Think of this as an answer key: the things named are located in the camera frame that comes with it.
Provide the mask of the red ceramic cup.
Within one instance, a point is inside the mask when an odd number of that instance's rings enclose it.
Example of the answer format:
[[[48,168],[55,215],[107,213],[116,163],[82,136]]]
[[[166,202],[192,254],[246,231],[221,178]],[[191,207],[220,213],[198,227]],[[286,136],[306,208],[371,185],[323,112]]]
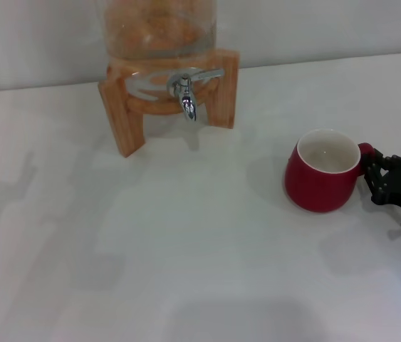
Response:
[[[284,174],[288,197],[299,207],[317,213],[332,212],[350,198],[365,171],[363,157],[374,155],[371,144],[357,144],[331,129],[316,129],[298,139]]]

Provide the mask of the chrome faucet with lever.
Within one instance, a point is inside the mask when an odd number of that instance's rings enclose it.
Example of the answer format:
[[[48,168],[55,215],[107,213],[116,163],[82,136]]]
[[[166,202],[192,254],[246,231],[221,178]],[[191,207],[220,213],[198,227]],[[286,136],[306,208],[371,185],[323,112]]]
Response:
[[[214,78],[221,78],[225,74],[223,68],[202,70],[199,68],[184,68],[172,75],[166,83],[167,92],[178,99],[184,116],[187,120],[197,120],[197,100],[194,95],[196,82],[206,83]]]

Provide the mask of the glass beverage dispenser jar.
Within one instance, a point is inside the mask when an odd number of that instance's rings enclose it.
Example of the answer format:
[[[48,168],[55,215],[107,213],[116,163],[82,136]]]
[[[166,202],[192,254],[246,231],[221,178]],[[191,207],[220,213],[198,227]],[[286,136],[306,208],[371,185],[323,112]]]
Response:
[[[216,46],[217,0],[97,0],[109,58],[184,58]]]

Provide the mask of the wooden dispenser stand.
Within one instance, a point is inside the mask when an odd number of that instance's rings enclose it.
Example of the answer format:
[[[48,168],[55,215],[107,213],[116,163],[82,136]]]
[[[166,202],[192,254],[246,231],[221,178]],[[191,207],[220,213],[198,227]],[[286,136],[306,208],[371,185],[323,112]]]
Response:
[[[107,78],[99,82],[111,130],[120,154],[128,157],[145,144],[144,116],[183,113],[178,99],[166,88],[167,80],[184,68],[223,68],[225,74],[194,84],[197,109],[204,105],[210,126],[232,129],[235,121],[240,54],[214,48],[184,58],[154,58],[126,61],[112,57]]]

